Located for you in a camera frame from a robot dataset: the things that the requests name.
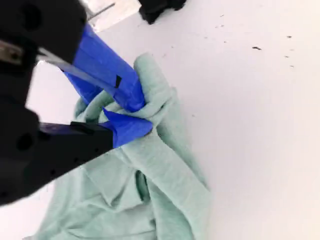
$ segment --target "blue painter's tape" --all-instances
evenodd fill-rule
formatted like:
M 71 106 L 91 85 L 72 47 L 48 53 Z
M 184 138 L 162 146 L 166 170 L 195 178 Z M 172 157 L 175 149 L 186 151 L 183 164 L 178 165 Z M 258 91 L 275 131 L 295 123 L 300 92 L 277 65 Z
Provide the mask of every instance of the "blue painter's tape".
M 129 112 L 136 112 L 146 104 L 137 73 L 93 32 L 89 24 L 72 65 L 74 69 L 59 67 L 86 103 L 104 89 Z
M 143 118 L 122 115 L 106 109 L 103 109 L 103 112 L 109 121 L 100 125 L 112 130 L 113 148 L 141 138 L 152 130 L 152 122 Z

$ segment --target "black metal bracket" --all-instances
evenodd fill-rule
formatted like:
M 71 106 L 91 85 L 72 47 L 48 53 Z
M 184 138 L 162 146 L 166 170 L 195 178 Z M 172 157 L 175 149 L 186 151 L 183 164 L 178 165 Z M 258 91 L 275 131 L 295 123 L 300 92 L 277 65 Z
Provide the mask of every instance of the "black metal bracket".
M 187 0 L 139 0 L 141 4 L 139 13 L 142 19 L 151 25 L 166 9 L 178 11 L 184 7 L 186 1 Z

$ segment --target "white surface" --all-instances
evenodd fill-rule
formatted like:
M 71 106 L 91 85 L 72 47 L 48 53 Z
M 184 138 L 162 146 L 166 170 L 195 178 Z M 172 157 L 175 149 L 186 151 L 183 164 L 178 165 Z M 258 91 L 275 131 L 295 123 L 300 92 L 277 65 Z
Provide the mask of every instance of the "white surface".
M 314 0 L 188 0 L 152 26 L 136 14 L 101 34 L 131 64 L 153 53 L 177 87 L 212 189 L 209 239 L 320 239 L 319 9 Z M 75 91 L 40 67 L 30 105 L 45 121 L 70 120 Z M 30 224 L 44 206 L 28 206 L 19 213 L 32 208 Z M 3 223 L 24 223 L 4 211 L 0 238 L 17 239 Z

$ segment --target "crumpled cloth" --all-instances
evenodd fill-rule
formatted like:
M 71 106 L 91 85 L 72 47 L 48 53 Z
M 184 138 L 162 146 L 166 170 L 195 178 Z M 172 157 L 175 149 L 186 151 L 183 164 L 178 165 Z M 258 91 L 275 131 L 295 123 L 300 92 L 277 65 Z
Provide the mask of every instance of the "crumpled cloth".
M 203 240 L 210 192 L 184 127 L 177 93 L 149 54 L 134 63 L 146 105 L 126 112 L 105 91 L 76 105 L 78 122 L 103 108 L 153 123 L 148 135 L 58 178 L 46 217 L 29 240 Z

